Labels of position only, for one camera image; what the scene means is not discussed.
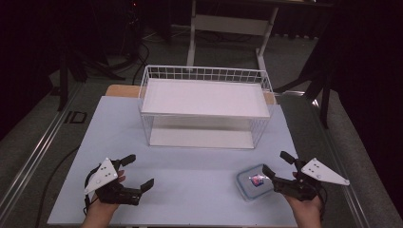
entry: wire rack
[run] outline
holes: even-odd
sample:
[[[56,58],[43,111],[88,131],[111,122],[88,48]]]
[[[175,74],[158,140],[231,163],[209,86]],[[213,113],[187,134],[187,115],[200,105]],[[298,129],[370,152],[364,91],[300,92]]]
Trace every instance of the wire rack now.
[[[148,143],[153,130],[154,119],[159,115],[144,114],[143,106],[144,99],[147,94],[147,86],[151,79],[163,80],[197,80],[208,82],[224,82],[235,84],[253,84],[259,85],[264,98],[270,101],[267,105],[270,116],[273,114],[273,109],[276,104],[273,89],[270,84],[269,77],[266,71],[255,69],[242,69],[242,68],[223,68],[223,67],[198,67],[198,66],[147,66],[144,70],[143,81],[139,93],[139,110],[142,114],[144,124],[144,132],[147,137]],[[183,118],[183,120],[207,120],[207,118],[200,117],[178,117],[168,116],[166,118],[175,120]],[[264,132],[270,119],[264,118],[244,118],[248,122],[252,147],[255,148],[259,139]]]

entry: table surface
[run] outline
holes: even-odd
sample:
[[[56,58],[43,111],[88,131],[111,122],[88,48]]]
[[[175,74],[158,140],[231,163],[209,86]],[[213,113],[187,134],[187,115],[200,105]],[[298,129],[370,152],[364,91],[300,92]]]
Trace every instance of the table surface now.
[[[106,157],[136,154],[125,167],[125,187],[154,187],[139,206],[122,205],[112,225],[132,226],[264,226],[295,227],[291,208],[281,194],[247,201],[236,186],[239,172],[260,163],[292,179],[294,166],[281,150],[297,156],[281,107],[255,149],[205,149],[148,146],[137,107],[137,87],[112,85],[95,111],[80,150],[48,219],[49,224],[80,224],[84,180]]]

